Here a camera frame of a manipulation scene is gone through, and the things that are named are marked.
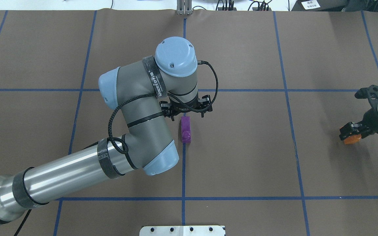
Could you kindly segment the white pedestal column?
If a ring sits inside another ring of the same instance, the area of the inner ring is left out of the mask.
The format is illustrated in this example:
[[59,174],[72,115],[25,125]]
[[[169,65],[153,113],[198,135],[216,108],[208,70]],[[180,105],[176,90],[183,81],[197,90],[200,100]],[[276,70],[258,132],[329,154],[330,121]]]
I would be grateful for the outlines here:
[[140,236],[226,236],[225,226],[192,225],[192,226],[144,226]]

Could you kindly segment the black laptop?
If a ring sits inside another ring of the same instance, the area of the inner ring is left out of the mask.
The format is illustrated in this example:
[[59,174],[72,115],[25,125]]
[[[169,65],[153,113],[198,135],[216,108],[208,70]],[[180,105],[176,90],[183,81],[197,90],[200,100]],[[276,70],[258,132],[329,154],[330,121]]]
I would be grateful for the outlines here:
[[290,11],[378,12],[378,0],[296,0]]

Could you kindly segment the aluminium frame post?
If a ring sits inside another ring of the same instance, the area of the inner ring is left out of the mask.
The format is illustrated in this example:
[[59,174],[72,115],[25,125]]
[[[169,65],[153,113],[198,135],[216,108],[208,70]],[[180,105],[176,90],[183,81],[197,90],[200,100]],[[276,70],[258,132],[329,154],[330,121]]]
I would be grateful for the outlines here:
[[177,15],[192,15],[192,0],[177,0]]

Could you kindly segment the orange trapezoid block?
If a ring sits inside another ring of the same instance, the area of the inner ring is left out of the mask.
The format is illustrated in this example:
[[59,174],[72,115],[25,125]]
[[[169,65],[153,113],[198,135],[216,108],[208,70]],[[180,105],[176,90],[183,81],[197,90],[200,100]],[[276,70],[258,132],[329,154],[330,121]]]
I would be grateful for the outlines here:
[[348,133],[343,139],[345,145],[352,145],[358,143],[362,139],[362,135],[356,133]]

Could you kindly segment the brown paper table mat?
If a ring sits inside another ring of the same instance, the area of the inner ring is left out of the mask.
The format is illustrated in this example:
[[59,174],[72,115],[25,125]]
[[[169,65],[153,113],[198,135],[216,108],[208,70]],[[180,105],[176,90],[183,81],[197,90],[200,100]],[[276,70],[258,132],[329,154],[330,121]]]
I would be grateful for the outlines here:
[[214,111],[166,120],[171,170],[105,181],[31,212],[21,236],[133,236],[224,225],[228,236],[378,236],[378,134],[340,127],[378,85],[378,13],[0,11],[0,174],[107,136],[99,76],[185,36],[219,77]]

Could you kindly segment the purple trapezoid block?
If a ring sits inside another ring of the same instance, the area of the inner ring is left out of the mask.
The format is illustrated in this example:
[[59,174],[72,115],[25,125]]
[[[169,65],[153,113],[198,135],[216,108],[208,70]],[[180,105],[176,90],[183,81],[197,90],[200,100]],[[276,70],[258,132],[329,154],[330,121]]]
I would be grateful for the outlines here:
[[191,119],[189,116],[183,116],[180,120],[181,140],[184,144],[191,143]]

